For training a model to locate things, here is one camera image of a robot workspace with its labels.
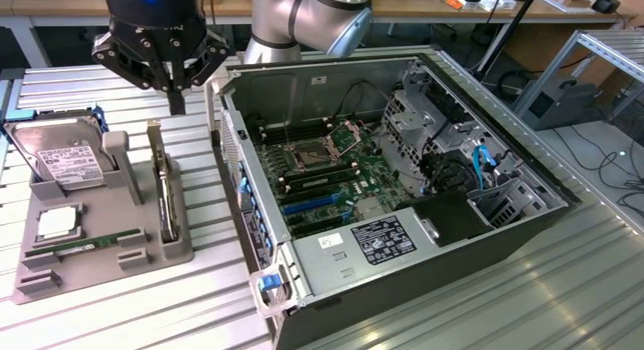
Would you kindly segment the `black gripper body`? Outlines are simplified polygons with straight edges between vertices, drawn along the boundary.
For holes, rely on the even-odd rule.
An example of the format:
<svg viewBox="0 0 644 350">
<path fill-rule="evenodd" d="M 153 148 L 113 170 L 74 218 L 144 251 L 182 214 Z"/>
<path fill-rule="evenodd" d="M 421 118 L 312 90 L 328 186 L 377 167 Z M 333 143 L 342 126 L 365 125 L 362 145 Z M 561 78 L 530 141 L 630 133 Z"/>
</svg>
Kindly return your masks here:
<svg viewBox="0 0 644 350">
<path fill-rule="evenodd" d="M 142 41 L 148 40 L 162 62 L 193 59 L 205 39 L 206 28 L 200 0 L 105 0 L 109 32 L 125 53 L 148 60 Z"/>
</svg>

